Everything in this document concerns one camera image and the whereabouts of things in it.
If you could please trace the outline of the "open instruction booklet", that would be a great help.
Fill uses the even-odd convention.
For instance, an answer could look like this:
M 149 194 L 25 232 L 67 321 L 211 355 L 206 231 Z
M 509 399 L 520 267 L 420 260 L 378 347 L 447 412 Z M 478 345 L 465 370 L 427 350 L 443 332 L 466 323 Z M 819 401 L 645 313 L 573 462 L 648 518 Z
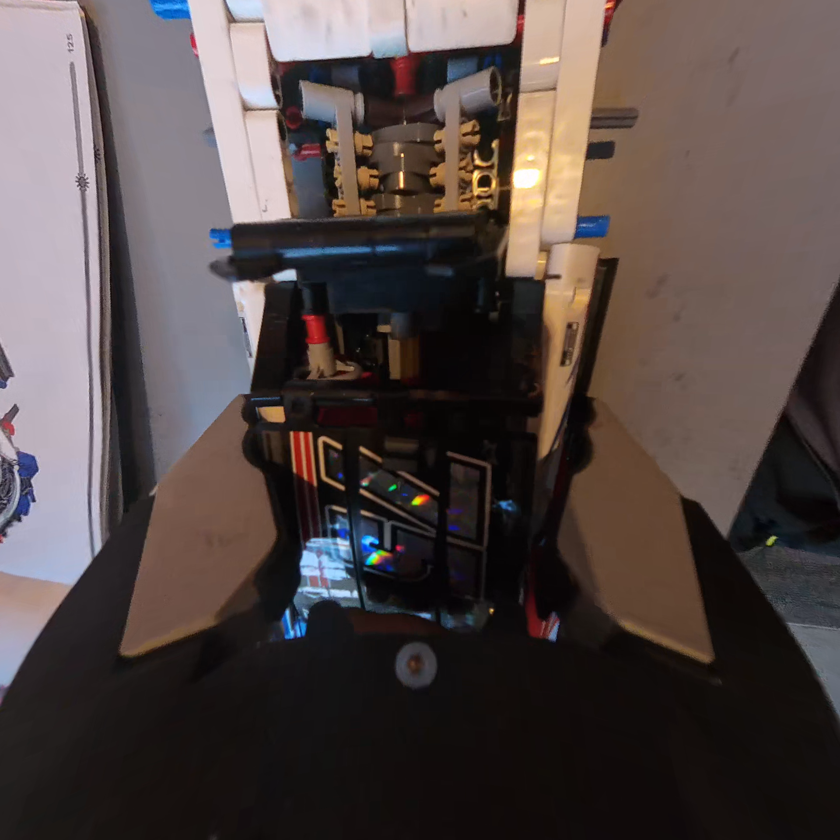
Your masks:
M 107 186 L 85 10 L 2 2 L 2 572 L 61 585 L 109 529 Z

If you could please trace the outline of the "toy brick race car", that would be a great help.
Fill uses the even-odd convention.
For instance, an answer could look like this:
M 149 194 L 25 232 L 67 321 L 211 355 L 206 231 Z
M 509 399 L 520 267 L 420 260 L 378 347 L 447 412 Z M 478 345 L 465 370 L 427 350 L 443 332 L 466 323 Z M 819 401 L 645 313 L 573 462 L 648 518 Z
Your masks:
M 192 24 L 233 223 L 210 232 L 252 380 L 240 586 L 303 635 L 322 600 L 555 639 L 552 542 L 613 278 L 585 163 L 621 2 L 150 2 Z

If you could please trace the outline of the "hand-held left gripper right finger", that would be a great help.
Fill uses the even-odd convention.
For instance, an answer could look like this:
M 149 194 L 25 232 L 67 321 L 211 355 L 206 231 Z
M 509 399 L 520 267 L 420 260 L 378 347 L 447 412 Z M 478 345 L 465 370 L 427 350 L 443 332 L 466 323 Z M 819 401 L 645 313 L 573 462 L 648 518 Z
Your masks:
M 558 549 L 577 594 L 564 619 L 577 641 L 644 640 L 715 659 L 677 488 L 600 400 L 585 431 L 590 457 L 571 478 Z

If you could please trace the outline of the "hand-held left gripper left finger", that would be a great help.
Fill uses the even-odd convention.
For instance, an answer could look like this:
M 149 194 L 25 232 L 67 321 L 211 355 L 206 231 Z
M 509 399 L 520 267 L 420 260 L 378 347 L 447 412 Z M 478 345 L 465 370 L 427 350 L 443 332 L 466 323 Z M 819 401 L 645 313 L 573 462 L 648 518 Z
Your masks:
M 119 653 L 138 658 L 197 636 L 256 603 L 278 538 L 264 473 L 244 450 L 237 396 L 155 488 Z

